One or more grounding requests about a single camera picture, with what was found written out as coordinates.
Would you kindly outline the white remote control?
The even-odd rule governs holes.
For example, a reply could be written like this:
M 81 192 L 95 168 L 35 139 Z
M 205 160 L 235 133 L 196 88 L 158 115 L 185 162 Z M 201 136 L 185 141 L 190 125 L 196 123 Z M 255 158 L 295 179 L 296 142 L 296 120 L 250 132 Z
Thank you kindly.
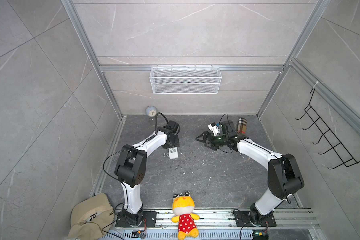
M 169 148 L 169 158 L 171 160 L 174 160 L 177 159 L 178 157 L 179 157 L 178 148 L 177 147 Z

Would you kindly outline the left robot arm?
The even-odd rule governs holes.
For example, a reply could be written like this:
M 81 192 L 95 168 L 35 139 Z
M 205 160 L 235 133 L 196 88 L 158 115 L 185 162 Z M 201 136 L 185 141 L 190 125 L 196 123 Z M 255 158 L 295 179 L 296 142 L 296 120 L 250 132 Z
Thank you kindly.
M 146 175 L 147 158 L 156 149 L 177 148 L 180 146 L 180 125 L 175 121 L 168 121 L 163 127 L 156 127 L 155 131 L 133 145 L 124 145 L 119 155 L 115 175 L 123 187 L 125 197 L 124 211 L 130 218 L 140 219 L 143 203 L 140 194 L 140 183 Z

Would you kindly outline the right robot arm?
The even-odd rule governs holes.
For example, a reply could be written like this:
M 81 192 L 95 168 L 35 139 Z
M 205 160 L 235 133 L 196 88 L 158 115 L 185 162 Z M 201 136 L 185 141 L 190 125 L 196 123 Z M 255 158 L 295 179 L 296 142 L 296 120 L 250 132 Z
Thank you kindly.
M 250 223 L 260 226 L 266 222 L 274 210 L 288 196 L 293 195 L 305 185 L 296 158 L 291 154 L 282 155 L 255 143 L 243 134 L 239 134 L 231 126 L 231 121 L 219 124 L 211 123 L 209 130 L 196 137 L 196 141 L 217 151 L 221 146 L 244 154 L 258 162 L 268 171 L 268 189 L 251 205 Z

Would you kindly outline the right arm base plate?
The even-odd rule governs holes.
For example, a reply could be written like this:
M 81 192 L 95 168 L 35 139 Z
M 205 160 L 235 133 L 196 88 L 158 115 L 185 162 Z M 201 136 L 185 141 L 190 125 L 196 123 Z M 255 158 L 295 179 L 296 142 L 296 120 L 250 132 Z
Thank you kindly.
M 273 213 L 262 216 L 255 211 L 233 211 L 237 227 L 276 227 Z

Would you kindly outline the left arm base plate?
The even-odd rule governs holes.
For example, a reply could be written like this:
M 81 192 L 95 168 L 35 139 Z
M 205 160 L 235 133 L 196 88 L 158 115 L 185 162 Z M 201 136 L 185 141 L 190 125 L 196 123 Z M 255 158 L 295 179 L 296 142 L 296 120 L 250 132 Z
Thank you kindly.
M 136 215 L 129 212 L 119 212 L 115 227 L 136 228 L 136 227 L 148 227 L 154 228 L 157 221 L 157 212 L 155 211 L 143 211 L 138 212 Z

